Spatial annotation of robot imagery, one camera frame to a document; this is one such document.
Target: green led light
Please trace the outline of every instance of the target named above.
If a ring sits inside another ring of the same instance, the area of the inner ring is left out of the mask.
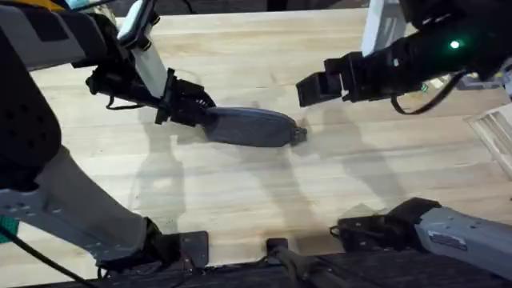
[[[460,43],[459,41],[452,41],[452,42],[450,43],[450,47],[451,47],[452,49],[458,49],[460,46],[461,46],[461,43]]]

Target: wooden table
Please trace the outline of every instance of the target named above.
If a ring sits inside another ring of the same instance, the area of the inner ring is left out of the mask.
[[[388,101],[299,108],[294,84],[324,59],[358,50],[365,18],[366,10],[324,10],[164,17],[156,26],[165,64],[217,104],[277,110],[307,127],[308,142],[295,148],[205,142],[200,129],[154,125],[151,109],[105,110],[107,97],[84,85],[87,69],[34,78],[81,167],[164,232],[209,231],[212,264],[260,258],[269,237],[287,237],[303,254],[339,250],[327,229],[338,218],[413,196],[512,224],[512,183],[465,121],[508,102],[502,91],[453,93],[419,117],[397,114]],[[79,248],[27,225],[19,236],[95,277]],[[11,244],[0,246],[0,259],[0,286],[67,280]]]

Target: label sticker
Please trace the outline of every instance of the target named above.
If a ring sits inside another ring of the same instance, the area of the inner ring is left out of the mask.
[[[429,238],[432,242],[444,245],[444,246],[450,246],[456,249],[460,249],[463,251],[467,251],[467,245],[466,241],[460,237],[455,237],[447,234],[441,234],[439,232],[435,231],[427,231]]]

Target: wood grain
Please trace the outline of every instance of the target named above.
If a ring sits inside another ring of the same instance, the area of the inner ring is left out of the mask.
[[[308,142],[294,148],[210,143],[200,130],[154,125],[150,109],[107,111],[107,97],[84,85],[87,69],[33,77],[92,179],[164,232],[209,231],[212,264],[260,258],[268,237],[287,237],[303,254],[339,250],[327,231],[338,218],[413,196],[512,224],[512,183],[466,122],[505,104],[500,90],[454,92],[419,117],[397,114],[388,101],[298,107],[294,84],[324,59],[358,50],[365,18],[366,10],[200,15],[164,17],[155,27],[164,63],[204,85],[218,105],[272,109],[306,127]],[[84,251],[30,226],[19,236],[95,276]],[[66,280],[11,244],[0,246],[0,258],[0,286]]]

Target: metal bracket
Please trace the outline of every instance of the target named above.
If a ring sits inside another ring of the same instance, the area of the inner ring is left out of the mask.
[[[371,0],[362,36],[363,56],[384,49],[403,37],[406,24],[398,0]]]

